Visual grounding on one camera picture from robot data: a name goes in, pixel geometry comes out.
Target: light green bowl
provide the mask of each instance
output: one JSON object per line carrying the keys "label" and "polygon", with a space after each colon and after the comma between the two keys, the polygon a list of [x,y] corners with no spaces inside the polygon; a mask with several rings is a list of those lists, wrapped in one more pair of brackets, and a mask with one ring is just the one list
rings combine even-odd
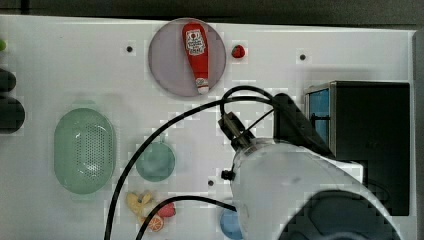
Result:
{"label": "light green bowl", "polygon": [[54,133],[54,171],[60,184],[76,194],[102,188],[115,168],[113,127],[100,113],[79,108],[59,121]]}
{"label": "light green bowl", "polygon": [[160,142],[151,143],[140,155],[136,162],[137,172],[150,182],[160,182],[167,179],[175,167],[175,155],[172,149],[164,143],[161,136]]}

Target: black wire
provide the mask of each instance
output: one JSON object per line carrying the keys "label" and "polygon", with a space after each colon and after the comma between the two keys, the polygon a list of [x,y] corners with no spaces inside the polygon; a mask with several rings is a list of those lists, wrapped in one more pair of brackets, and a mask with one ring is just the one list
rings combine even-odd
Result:
{"label": "black wire", "polygon": [[269,110],[267,113],[265,113],[264,115],[262,115],[262,117],[258,118],[258,120],[256,120],[252,125],[250,125],[250,127],[248,127],[246,130],[244,130],[240,134],[240,136],[236,137],[235,139],[244,137],[244,135],[246,135],[249,132],[250,129],[252,129],[256,124],[258,124],[260,121],[262,121],[262,119],[266,118],[266,116],[268,116],[272,112],[274,112],[274,109]]}
{"label": "black wire", "polygon": [[140,231],[138,231],[137,234],[137,238],[136,240],[140,240],[143,235],[144,232],[146,231],[147,227],[149,226],[149,222],[150,220],[152,220],[153,216],[155,216],[155,214],[162,208],[164,207],[166,204],[172,203],[172,202],[179,202],[179,201],[186,201],[186,200],[193,200],[193,201],[201,201],[201,202],[207,202],[210,204],[215,204],[217,206],[229,209],[231,211],[236,211],[236,208],[234,206],[231,206],[229,204],[220,202],[220,201],[216,201],[210,198],[206,198],[206,197],[199,197],[199,196],[178,196],[178,197],[172,197],[169,199],[166,199],[165,201],[159,203],[159,205],[157,205],[150,213],[149,216],[147,216],[147,218],[144,220],[143,224],[141,225]]}
{"label": "black wire", "polygon": [[116,204],[118,202],[118,198],[119,198],[119,194],[121,192],[122,186],[125,183],[125,179],[127,178],[129,172],[131,171],[131,168],[134,166],[135,162],[140,157],[141,153],[143,153],[143,151],[147,148],[147,146],[149,146],[150,143],[152,143],[152,141],[156,137],[158,137],[163,131],[165,131],[167,128],[169,128],[173,124],[177,123],[178,121],[181,121],[182,119],[184,119],[188,116],[191,116],[195,113],[198,113],[200,111],[203,111],[205,109],[208,109],[208,108],[220,105],[220,104],[226,104],[226,103],[230,103],[230,102],[240,102],[240,101],[261,102],[261,103],[266,103],[266,104],[272,105],[274,108],[282,109],[277,102],[266,100],[266,99],[259,98],[259,97],[242,96],[242,97],[226,98],[226,99],[221,99],[221,100],[213,101],[213,102],[210,102],[210,103],[206,103],[202,106],[193,108],[193,109],[191,109],[191,110],[189,110],[185,113],[182,113],[181,115],[171,119],[166,124],[162,125],[152,135],[150,135],[150,137],[147,138],[147,140],[144,141],[144,143],[138,148],[138,150],[132,156],[131,160],[128,162],[127,166],[124,168],[124,171],[122,172],[121,176],[119,177],[119,180],[118,180],[118,183],[116,184],[115,191],[113,193],[112,200],[111,200],[110,207],[109,207],[104,240],[110,240]]}
{"label": "black wire", "polygon": [[[271,101],[274,100],[274,97],[270,93],[268,93],[267,91],[265,91],[263,89],[260,89],[260,88],[257,88],[257,87],[253,87],[253,86],[238,86],[238,87],[233,87],[230,90],[228,90],[224,94],[224,96],[222,96],[222,99],[223,100],[224,99],[227,99],[229,96],[231,96],[231,94],[233,94],[235,92],[238,92],[238,91],[244,91],[244,90],[259,93],[259,94],[262,94],[263,96],[267,97]],[[225,114],[225,109],[224,109],[224,104],[223,103],[219,105],[219,110],[221,112],[221,116]]]}
{"label": "black wire", "polygon": [[262,119],[266,118],[266,116],[268,116],[269,114],[271,114],[272,112],[274,112],[274,109],[269,110],[267,113],[265,113],[262,117],[258,118],[258,120],[256,120],[252,125],[250,125],[250,127],[248,127],[246,130],[243,131],[249,131],[250,129],[252,129],[256,124],[258,124],[260,121],[262,121]]}

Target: yellow toy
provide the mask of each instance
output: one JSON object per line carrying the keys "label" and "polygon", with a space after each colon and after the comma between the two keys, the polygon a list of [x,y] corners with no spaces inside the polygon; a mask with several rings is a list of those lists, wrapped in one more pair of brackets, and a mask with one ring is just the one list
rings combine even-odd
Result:
{"label": "yellow toy", "polygon": [[[152,194],[147,192],[144,196],[140,197],[135,193],[127,194],[127,205],[129,209],[136,215],[137,220],[140,224],[143,224],[144,219],[149,213],[157,206],[157,203],[153,201]],[[149,228],[154,232],[159,232],[164,225],[163,219],[155,215],[149,223]]]}

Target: white table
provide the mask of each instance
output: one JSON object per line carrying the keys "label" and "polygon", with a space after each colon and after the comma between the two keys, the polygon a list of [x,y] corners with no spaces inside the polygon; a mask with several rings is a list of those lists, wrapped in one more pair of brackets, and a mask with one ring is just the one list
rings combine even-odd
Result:
{"label": "white table", "polygon": [[[0,53],[0,67],[16,74],[11,95],[27,112],[21,130],[0,135],[0,239],[103,239],[113,188],[136,146],[177,113],[219,99],[233,86],[286,92],[303,108],[305,88],[332,80],[412,84],[413,31],[211,24],[228,52],[222,80],[208,96],[175,97],[153,81],[147,64],[149,42],[164,23],[0,16],[0,38],[8,42],[7,51]],[[248,50],[242,61],[230,57],[238,43]],[[125,51],[128,45],[134,48],[132,53]],[[300,54],[307,56],[306,61],[298,60]],[[118,140],[114,175],[90,201],[73,200],[53,171],[54,129],[73,102],[81,99],[96,102],[113,123]],[[268,107],[244,103],[227,109],[250,125]],[[160,199],[181,194],[221,200],[231,196],[219,175],[231,166],[234,152],[218,119],[213,108],[169,129],[167,141],[177,164],[166,182],[148,183],[135,169],[130,173],[112,239],[134,239],[139,229],[123,201],[127,191],[155,190]],[[414,146],[413,118],[411,123]],[[272,117],[253,132],[270,137]],[[417,238],[412,147],[411,163],[411,215],[393,218],[407,240]],[[208,186],[209,179],[216,181],[215,186]],[[178,203],[177,208],[176,217],[160,233],[147,234],[149,239],[225,239],[217,224],[221,209],[194,202]]]}

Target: gray plate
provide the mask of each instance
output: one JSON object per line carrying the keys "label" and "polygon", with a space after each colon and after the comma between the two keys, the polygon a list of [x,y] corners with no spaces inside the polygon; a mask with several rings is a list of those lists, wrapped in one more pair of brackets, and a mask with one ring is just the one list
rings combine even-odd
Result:
{"label": "gray plate", "polygon": [[156,33],[149,47],[149,67],[155,80],[167,91],[184,97],[199,95],[181,36],[184,25],[191,21],[200,23],[206,32],[212,89],[224,73],[226,56],[221,37],[207,23],[193,18],[171,21]]}

